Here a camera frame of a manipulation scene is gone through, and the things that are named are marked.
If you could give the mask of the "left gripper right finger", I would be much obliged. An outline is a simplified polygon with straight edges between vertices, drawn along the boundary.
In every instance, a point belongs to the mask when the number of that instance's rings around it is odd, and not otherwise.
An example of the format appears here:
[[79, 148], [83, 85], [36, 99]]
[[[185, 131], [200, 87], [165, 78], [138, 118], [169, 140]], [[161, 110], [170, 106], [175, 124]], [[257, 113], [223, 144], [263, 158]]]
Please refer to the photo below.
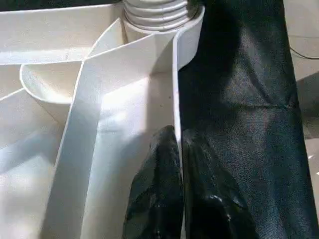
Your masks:
[[255, 239], [255, 222], [239, 185], [205, 136], [183, 132], [182, 163], [186, 238]]

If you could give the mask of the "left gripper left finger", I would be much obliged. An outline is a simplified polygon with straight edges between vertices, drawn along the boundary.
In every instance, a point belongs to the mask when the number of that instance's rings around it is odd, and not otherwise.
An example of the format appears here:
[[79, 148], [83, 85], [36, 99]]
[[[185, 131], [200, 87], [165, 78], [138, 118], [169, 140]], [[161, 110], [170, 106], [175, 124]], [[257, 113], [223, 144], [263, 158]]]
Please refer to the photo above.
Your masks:
[[178, 239], [184, 198], [174, 127], [157, 131], [148, 154], [131, 184], [123, 237], [125, 239]]

